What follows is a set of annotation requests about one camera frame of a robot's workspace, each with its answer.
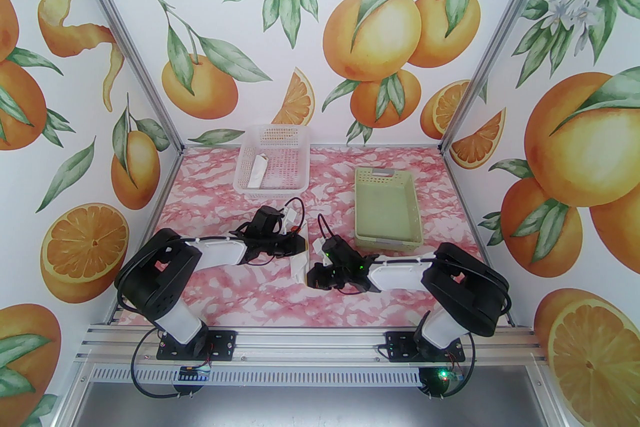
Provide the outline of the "rolled white napkin bundle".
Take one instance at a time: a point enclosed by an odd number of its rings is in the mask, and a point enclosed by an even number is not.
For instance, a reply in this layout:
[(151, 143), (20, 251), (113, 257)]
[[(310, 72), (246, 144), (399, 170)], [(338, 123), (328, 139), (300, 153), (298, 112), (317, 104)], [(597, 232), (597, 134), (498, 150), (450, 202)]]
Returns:
[(264, 153), (257, 154), (254, 157), (250, 171), (249, 180), (247, 181), (248, 189), (260, 189), (268, 170), (269, 159)]

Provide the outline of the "white perforated plastic basket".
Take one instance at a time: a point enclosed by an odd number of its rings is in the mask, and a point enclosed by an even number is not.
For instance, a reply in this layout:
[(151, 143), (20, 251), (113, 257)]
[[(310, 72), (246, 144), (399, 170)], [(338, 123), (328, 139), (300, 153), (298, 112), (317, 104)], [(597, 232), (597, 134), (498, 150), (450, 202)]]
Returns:
[[(310, 182), (310, 129), (304, 125), (263, 124), (250, 126), (242, 136), (233, 188), (245, 195), (290, 196), (302, 193)], [(269, 159), (260, 189), (248, 189), (250, 171), (257, 154)]]

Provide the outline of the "green perforated plastic basket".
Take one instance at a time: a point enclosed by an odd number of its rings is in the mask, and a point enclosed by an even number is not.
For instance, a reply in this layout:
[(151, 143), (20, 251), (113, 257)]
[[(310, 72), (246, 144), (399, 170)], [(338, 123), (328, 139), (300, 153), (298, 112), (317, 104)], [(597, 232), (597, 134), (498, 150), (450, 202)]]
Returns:
[(412, 252), (423, 245), (423, 223), (409, 171), (358, 167), (354, 174), (355, 244)]

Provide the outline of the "perforated metal strip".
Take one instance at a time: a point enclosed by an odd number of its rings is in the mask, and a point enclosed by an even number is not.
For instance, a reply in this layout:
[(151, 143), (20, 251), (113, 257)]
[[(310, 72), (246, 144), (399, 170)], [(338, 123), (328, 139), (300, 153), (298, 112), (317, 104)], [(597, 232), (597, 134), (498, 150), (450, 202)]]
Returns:
[(181, 366), (143, 365), (135, 368), (142, 385), (236, 385), (236, 386), (355, 386), (417, 387), (418, 369), (333, 367), (239, 367), (214, 366), (206, 382), (178, 382)]

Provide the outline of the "black module with green light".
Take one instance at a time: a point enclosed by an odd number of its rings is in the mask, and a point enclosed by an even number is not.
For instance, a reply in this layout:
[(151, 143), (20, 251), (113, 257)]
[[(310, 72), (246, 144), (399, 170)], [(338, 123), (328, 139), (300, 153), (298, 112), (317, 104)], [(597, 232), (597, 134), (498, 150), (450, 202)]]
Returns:
[(459, 369), (422, 367), (418, 369), (418, 389), (429, 398), (448, 398), (456, 395), (467, 382), (467, 376)]

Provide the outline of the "aluminium mounting rail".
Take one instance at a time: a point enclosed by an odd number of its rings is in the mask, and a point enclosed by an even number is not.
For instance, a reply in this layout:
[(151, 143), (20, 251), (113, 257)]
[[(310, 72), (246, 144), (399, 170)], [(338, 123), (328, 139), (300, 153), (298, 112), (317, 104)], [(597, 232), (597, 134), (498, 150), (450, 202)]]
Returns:
[[(125, 363), (149, 330), (147, 325), (98, 325), (87, 329), (74, 361)], [(355, 366), (384, 363), (377, 346), (384, 328), (247, 328), (237, 327), (230, 364)], [(493, 337), (474, 336), (480, 365), (528, 365), (546, 361), (528, 328), (499, 327)]]

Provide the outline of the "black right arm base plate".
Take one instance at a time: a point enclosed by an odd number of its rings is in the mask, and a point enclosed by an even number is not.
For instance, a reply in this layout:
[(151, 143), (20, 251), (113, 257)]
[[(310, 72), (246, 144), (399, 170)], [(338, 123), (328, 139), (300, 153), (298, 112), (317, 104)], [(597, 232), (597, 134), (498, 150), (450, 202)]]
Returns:
[(386, 350), (385, 356), (392, 362), (462, 363), (467, 360), (459, 338), (440, 349), (426, 341), (416, 342), (413, 332), (393, 330), (384, 333), (384, 341), (381, 348)]

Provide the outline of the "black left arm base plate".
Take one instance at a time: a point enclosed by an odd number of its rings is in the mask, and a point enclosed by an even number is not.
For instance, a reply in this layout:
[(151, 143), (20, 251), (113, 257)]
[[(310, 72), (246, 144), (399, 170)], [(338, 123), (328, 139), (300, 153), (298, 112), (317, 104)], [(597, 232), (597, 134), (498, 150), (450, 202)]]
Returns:
[(237, 331), (206, 328), (187, 344), (180, 344), (169, 333), (163, 333), (156, 353), (158, 360), (231, 361)]

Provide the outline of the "aluminium frame post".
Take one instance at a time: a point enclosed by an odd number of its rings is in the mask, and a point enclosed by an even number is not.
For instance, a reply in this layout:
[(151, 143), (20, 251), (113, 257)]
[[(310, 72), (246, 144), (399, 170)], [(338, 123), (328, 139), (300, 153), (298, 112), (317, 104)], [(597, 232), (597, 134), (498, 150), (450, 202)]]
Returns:
[(453, 144), (455, 136), (460, 130), (464, 120), (466, 120), (466, 116), (468, 115), (476, 98), (480, 96), (483, 86), (489, 82), (492, 67), (498, 60), (503, 46), (508, 40), (512, 29), (514, 29), (517, 20), (524, 10), (526, 1), (527, 0), (509, 0), (506, 4), (505, 10), (496, 25), (489, 44), (487, 45), (487, 48), (482, 55), (473, 76), (471, 77), (470, 84), (462, 96), (461, 103), (455, 111), (450, 125), (445, 131), (445, 136), (441, 143), (439, 143), (439, 154), (442, 157), (445, 157), (448, 154), (450, 146)]
[(122, 51), (125, 60), (128, 62), (135, 79), (144, 91), (146, 99), (151, 105), (154, 113), (158, 116), (158, 122), (163, 127), (171, 145), (177, 150), (179, 155), (185, 152), (185, 145), (179, 136), (178, 130), (170, 118), (163, 101), (154, 86), (153, 80), (149, 71), (144, 64), (140, 53), (131, 38), (124, 19), (118, 9), (118, 6), (114, 0), (96, 0), (100, 6), (103, 15), (109, 24), (109, 28), (113, 33), (113, 36), (118, 43), (119, 49)]

